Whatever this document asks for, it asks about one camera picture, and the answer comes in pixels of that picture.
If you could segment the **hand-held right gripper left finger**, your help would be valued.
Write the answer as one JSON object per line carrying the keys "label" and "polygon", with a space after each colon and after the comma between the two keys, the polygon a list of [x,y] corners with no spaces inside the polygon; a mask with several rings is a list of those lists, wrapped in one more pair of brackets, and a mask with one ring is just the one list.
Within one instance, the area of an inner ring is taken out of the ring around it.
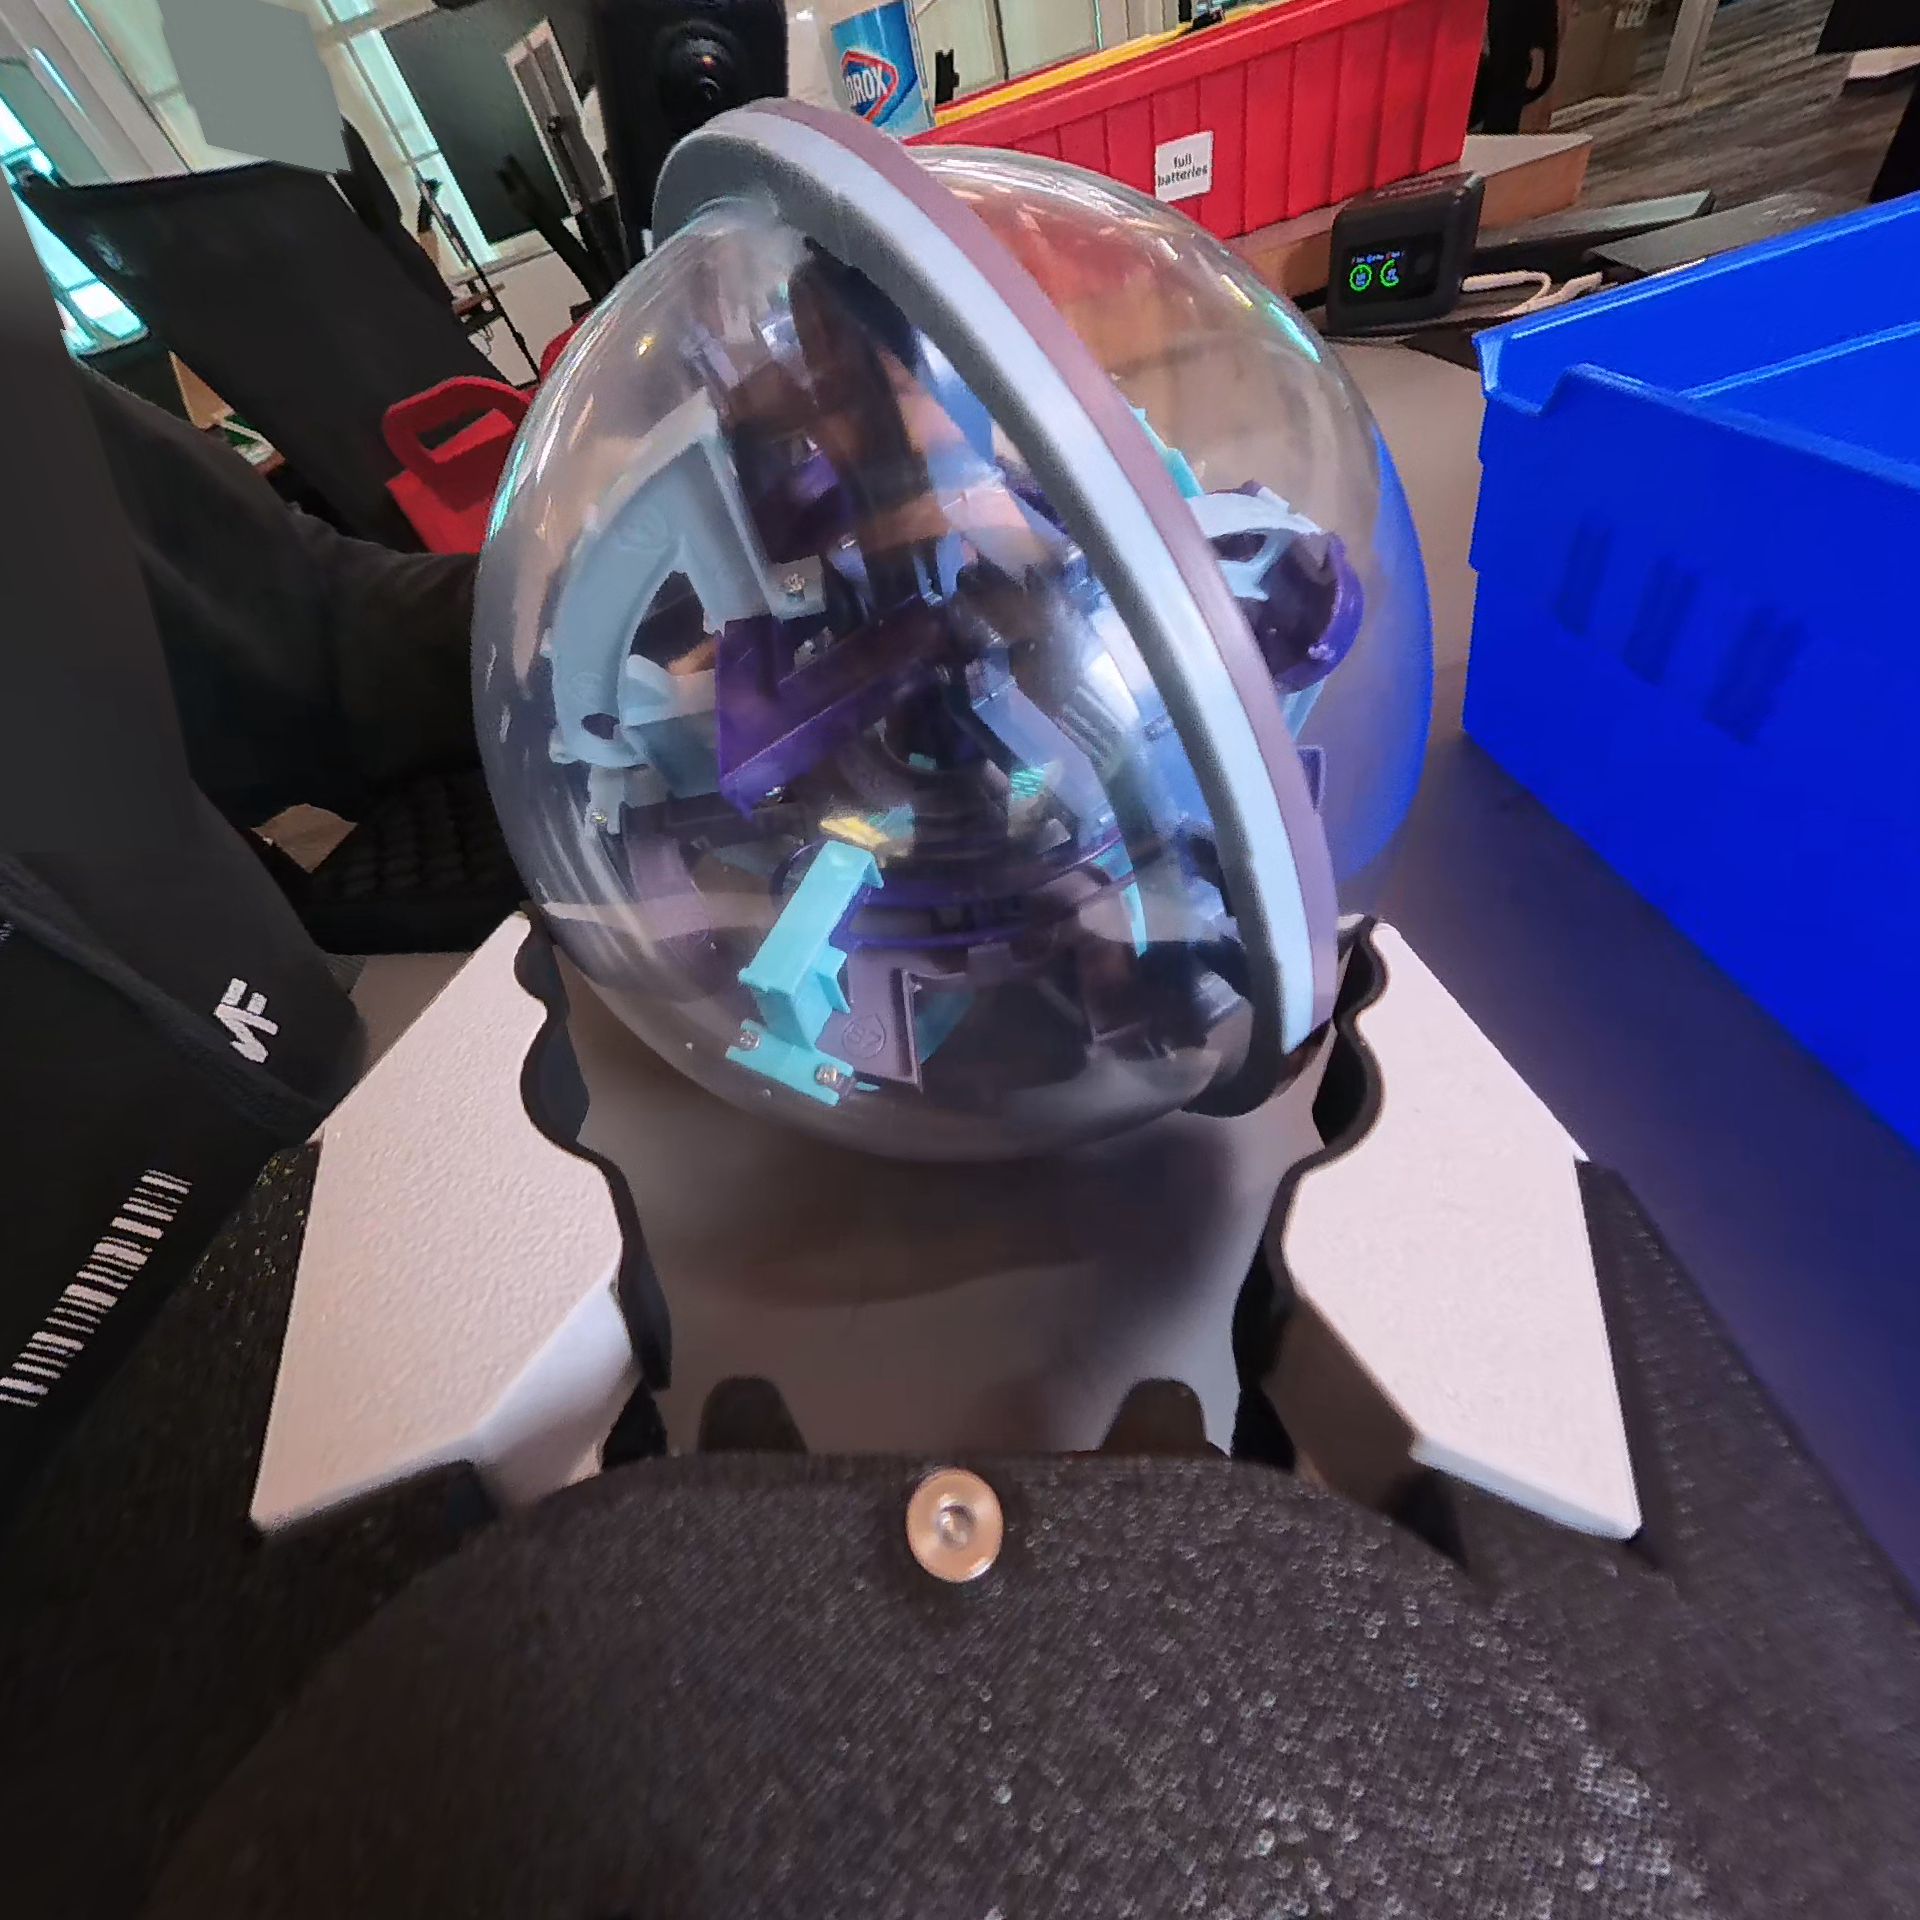
{"label": "hand-held right gripper left finger", "polygon": [[523,1511],[664,1404],[664,1277],[583,1114],[553,935],[513,911],[318,1132],[254,1531],[440,1464]]}

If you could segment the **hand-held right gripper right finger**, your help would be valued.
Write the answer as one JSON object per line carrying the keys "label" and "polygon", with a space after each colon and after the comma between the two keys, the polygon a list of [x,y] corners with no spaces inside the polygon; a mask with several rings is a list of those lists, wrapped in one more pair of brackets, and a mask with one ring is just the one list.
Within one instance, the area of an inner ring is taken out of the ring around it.
{"label": "hand-held right gripper right finger", "polygon": [[1587,1150],[1394,927],[1355,927],[1309,1126],[1265,1227],[1278,1328],[1251,1336],[1293,1460],[1363,1511],[1449,1476],[1627,1543]]}

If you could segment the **clear plastic maze ball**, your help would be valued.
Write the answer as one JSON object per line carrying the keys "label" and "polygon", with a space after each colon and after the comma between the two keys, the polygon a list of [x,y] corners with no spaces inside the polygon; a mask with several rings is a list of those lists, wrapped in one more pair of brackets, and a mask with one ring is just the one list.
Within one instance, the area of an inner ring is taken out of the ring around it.
{"label": "clear plastic maze ball", "polygon": [[1251,1114],[1406,824],[1384,428],[1207,229],[750,99],[495,488],[473,720],[553,947],[712,1096],[903,1160]]}

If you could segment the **blue plastic bin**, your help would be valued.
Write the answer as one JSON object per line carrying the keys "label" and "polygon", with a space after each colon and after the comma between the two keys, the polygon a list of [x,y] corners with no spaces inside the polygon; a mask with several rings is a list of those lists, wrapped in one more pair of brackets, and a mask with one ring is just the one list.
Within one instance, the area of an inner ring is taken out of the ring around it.
{"label": "blue plastic bin", "polygon": [[1467,731],[1914,1144],[1914,321],[1696,384],[1479,337]]}

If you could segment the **person's left forearm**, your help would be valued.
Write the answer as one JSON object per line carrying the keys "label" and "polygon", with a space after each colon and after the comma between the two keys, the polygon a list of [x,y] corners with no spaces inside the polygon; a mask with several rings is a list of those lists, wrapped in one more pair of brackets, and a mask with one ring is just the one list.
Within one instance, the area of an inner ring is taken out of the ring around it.
{"label": "person's left forearm", "polygon": [[234,829],[355,824],[479,770],[479,557],[399,557],[274,494],[234,445],[76,361],[153,608],[187,766]]}

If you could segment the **white wipes canister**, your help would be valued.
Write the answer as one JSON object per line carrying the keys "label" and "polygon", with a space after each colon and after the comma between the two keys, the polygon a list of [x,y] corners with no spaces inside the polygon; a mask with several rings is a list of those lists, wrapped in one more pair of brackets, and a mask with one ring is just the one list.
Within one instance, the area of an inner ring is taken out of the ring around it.
{"label": "white wipes canister", "polygon": [[832,99],[854,117],[886,138],[929,131],[929,94],[905,0],[825,0],[825,52]]}

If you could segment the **black backpack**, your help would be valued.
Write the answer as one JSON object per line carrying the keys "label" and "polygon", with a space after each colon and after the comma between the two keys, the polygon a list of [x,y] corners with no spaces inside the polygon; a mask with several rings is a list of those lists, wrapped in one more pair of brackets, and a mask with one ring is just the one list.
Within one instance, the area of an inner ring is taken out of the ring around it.
{"label": "black backpack", "polygon": [[192,782],[51,287],[8,196],[8,1517],[361,1057],[323,947]]}

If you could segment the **red plastic bin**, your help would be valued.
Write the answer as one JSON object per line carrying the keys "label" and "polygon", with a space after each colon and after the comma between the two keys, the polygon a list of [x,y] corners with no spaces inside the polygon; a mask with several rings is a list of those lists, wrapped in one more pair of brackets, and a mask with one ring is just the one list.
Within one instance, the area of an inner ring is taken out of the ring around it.
{"label": "red plastic bin", "polygon": [[1017,151],[1177,204],[1218,237],[1449,170],[1487,0],[1287,0],[979,91],[919,151]]}

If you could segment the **black digital timer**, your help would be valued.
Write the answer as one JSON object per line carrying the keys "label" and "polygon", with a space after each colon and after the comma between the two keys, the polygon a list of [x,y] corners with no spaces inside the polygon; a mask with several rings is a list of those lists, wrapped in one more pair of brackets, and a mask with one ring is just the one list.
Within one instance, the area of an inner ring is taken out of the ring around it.
{"label": "black digital timer", "polygon": [[1443,321],[1479,250],[1487,170],[1449,167],[1363,192],[1331,223],[1321,331],[1371,337]]}

